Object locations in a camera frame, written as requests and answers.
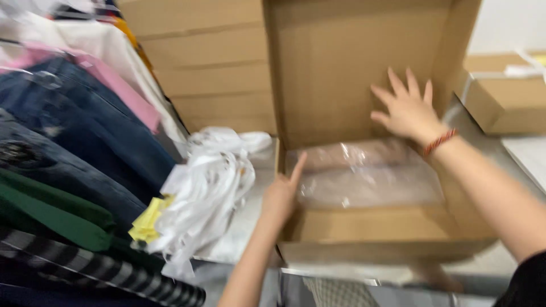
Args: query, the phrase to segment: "checkered fabric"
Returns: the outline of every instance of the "checkered fabric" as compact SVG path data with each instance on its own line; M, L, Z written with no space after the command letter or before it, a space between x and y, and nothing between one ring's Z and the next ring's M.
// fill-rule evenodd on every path
M202 288L173 281L125 261L0 227L0 256L77 286L116 287L168 307L201 307Z
M366 285L325 278L303 278L317 307L379 307Z

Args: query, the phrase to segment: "black and white striped garment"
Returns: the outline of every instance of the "black and white striped garment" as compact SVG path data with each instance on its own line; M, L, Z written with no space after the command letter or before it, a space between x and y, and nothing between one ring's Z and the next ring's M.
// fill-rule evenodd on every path
M125 261L0 227L0 256L78 286L108 285L163 306L201 307L205 291L152 274Z

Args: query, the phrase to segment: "bracelet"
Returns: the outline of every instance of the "bracelet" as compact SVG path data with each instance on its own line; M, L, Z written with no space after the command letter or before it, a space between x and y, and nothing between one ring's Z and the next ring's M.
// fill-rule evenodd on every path
M427 146L425 148L425 150L423 150L423 155L424 156L428 156L434 149L436 149L438 146L440 146L442 143L444 143L445 141L449 140L450 138L452 138L453 136L457 135L459 133L459 131L457 129L451 129L449 130L448 132L446 132L444 135L442 135L441 137L435 139L434 141L432 141L429 146Z

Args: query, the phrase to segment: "open cardboard box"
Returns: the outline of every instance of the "open cardboard box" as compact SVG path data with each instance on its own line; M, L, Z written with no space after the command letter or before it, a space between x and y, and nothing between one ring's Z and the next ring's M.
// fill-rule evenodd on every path
M411 67L422 87L431 78L434 107L442 116L480 0L119 4L147 49L170 50L168 56L194 50L179 58L183 62L174 61L173 67L168 67L173 61L162 62L156 71L190 129L225 125L238 132L277 134L276 169L284 172L287 150L388 135L370 120L372 110L384 110L370 84L388 87L389 66L401 77ZM239 35L253 27L258 29L253 35ZM256 49L239 53L235 46ZM459 185L431 163L445 203L300 209L280 237L281 256L287 262L446 262L492 244L494 232Z
M370 120L384 109L370 84L388 87L387 67L411 67L422 88L434 84L441 116L452 97L480 1L269 1L270 36L281 142L286 151L388 135ZM279 250L287 262L448 262L492 244L494 232L437 163L446 202L369 209L300 209Z

